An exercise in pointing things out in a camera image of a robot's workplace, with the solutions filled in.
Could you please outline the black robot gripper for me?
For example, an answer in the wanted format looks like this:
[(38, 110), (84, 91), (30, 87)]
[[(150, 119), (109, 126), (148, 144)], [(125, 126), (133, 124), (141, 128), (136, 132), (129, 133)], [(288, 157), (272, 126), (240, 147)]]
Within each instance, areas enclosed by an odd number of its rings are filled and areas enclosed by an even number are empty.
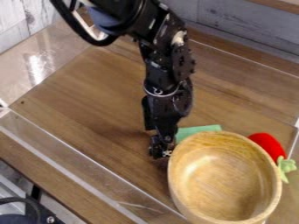
[(149, 156), (153, 159), (166, 158), (173, 153), (172, 137), (177, 132), (177, 122), (192, 109), (192, 81), (182, 80), (166, 92), (144, 84), (144, 92), (144, 127), (146, 130), (156, 130), (157, 134), (150, 136)]

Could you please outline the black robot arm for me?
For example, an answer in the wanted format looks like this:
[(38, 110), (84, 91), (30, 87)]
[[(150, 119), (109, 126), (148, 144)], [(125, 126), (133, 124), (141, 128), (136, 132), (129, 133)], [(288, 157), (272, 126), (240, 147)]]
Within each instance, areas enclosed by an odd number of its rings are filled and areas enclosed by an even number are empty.
[(130, 36), (145, 65), (141, 100), (144, 128), (152, 130), (149, 155), (168, 157), (177, 122), (192, 108), (194, 60), (184, 22), (158, 0), (88, 0), (94, 26), (108, 35)]

